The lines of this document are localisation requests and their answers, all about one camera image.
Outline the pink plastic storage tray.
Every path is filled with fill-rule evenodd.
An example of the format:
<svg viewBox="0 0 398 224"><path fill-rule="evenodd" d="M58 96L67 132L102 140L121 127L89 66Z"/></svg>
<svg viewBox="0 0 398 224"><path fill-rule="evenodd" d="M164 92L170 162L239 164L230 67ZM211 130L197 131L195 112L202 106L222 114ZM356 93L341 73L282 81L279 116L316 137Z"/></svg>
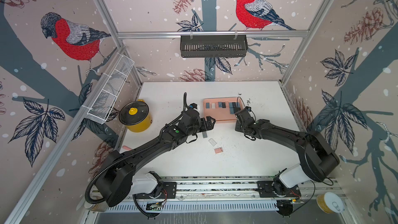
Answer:
<svg viewBox="0 0 398 224"><path fill-rule="evenodd" d="M210 104L210 108L206 108L206 103ZM219 108L218 102L225 102L226 108ZM210 116L216 120L216 122L235 122L235 113L230 114L229 102L236 102L237 107L241 110L245 107L242 99L238 97L220 97L220 98L208 98L203 100L203 110L205 116ZM212 109L211 104L215 103L216 108Z"/></svg>

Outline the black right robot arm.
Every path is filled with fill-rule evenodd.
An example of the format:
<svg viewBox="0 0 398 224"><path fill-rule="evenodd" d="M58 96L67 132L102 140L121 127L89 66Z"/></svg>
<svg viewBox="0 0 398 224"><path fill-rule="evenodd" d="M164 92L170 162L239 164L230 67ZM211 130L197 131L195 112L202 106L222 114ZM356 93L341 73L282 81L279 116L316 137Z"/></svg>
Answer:
<svg viewBox="0 0 398 224"><path fill-rule="evenodd" d="M339 165L340 159L325 138L317 131L299 132L279 127L269 120L255 120L251 108L235 113L235 131L252 141L269 140L295 151L299 163L280 171L273 179L273 191L284 196L300 183L309 180L323 182Z"/></svg>

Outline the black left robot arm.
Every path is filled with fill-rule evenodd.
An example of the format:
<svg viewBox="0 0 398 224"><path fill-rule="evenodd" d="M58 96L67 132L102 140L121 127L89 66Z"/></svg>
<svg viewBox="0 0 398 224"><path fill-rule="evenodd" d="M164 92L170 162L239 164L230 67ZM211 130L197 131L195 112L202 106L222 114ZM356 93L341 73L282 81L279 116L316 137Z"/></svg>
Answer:
<svg viewBox="0 0 398 224"><path fill-rule="evenodd" d="M106 202L113 207L130 193L133 176L156 157L186 143L189 136L210 131L216 120L210 116L201 118L198 111L188 109L166 124L153 140L130 151L112 151L104 160L99 172L91 179L85 200L90 204Z"/></svg>

